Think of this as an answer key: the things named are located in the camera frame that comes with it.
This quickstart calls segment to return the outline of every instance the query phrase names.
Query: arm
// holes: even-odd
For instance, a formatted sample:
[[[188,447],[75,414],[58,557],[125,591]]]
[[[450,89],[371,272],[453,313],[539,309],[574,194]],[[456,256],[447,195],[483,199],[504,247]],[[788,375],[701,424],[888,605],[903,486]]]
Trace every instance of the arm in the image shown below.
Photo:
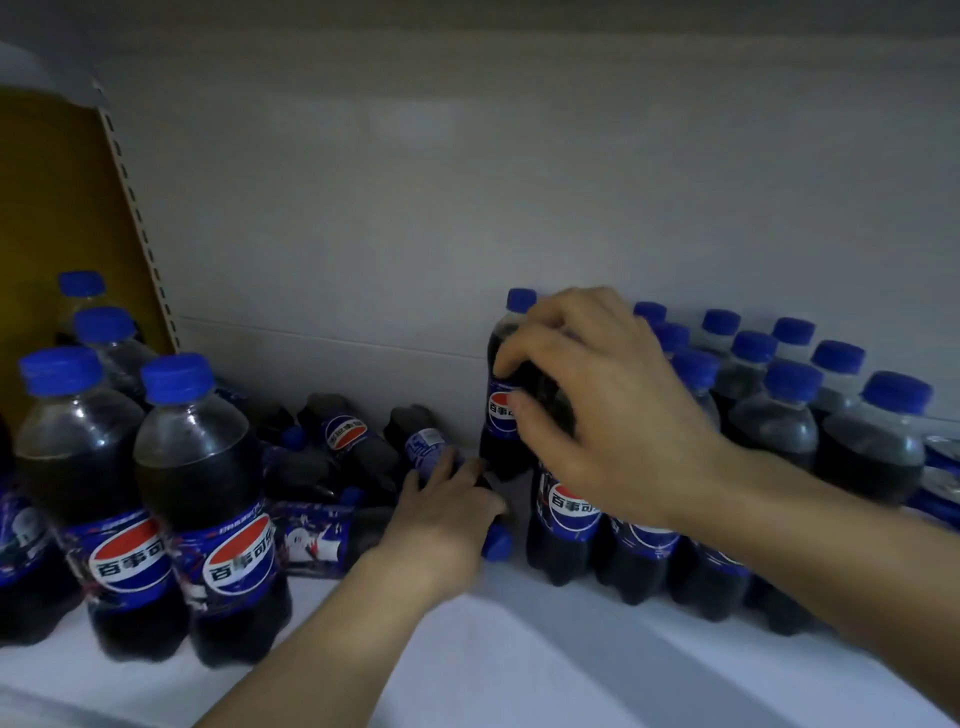
[[[729,553],[960,717],[960,538],[727,442],[613,291],[564,291],[527,318],[494,372],[531,359],[569,397],[576,439],[511,394],[551,472],[606,513]]]
[[[420,620],[472,584],[487,528],[505,509],[472,487],[480,461],[449,477],[454,454],[444,453],[422,491],[416,473],[407,477],[380,545],[198,728],[367,725]]]

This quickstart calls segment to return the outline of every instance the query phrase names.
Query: hand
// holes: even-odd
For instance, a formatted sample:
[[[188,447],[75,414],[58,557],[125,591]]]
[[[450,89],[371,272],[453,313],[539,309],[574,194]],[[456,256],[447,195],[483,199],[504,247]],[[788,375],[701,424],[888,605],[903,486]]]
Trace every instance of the hand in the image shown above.
[[[480,549],[493,519],[506,512],[503,498],[474,487],[484,462],[472,458],[453,476],[456,448],[447,448],[420,490],[416,471],[403,481],[394,516],[371,554],[432,609],[472,586]]]
[[[570,288],[538,302],[500,347],[493,372],[508,376],[526,359],[557,380],[577,427],[574,440],[514,391],[520,437],[601,510],[681,530],[687,514],[711,507],[736,480],[744,451],[713,429],[646,321],[610,288]]]

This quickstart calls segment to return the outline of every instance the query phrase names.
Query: right hand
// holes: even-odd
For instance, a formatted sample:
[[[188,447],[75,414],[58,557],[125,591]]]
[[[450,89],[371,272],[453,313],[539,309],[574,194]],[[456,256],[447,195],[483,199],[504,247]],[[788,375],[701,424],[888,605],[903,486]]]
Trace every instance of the right hand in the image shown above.
[[[731,473],[745,451],[713,429],[647,322],[612,289],[570,288],[540,300],[500,347],[493,373],[508,376],[527,359],[566,392],[576,439],[516,390],[510,405],[520,437],[605,513],[680,530],[737,480]]]

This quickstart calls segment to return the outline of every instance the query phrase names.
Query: pepsi logo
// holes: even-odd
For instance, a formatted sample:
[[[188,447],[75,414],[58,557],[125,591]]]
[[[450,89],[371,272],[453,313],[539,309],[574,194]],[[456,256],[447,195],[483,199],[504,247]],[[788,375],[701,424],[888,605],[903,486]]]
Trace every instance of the pepsi logo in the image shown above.
[[[204,582],[222,595],[256,589],[274,565],[274,525],[261,514],[217,546],[204,561]]]
[[[150,589],[170,573],[156,523],[147,517],[94,548],[88,564],[98,583],[121,594]]]
[[[326,444],[334,450],[349,448],[367,434],[367,426],[355,417],[335,417],[326,425]]]
[[[567,531],[587,531],[600,520],[600,511],[571,493],[563,483],[550,486],[547,502],[554,522]]]

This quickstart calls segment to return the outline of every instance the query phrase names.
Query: white wall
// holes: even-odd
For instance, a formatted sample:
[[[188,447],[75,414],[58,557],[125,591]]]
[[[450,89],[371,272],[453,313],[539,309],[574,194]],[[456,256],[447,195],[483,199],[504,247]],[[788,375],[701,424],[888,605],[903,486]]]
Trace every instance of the white wall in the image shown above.
[[[482,421],[506,289],[864,346],[960,417],[957,45],[244,31],[99,71],[181,344],[299,404]]]

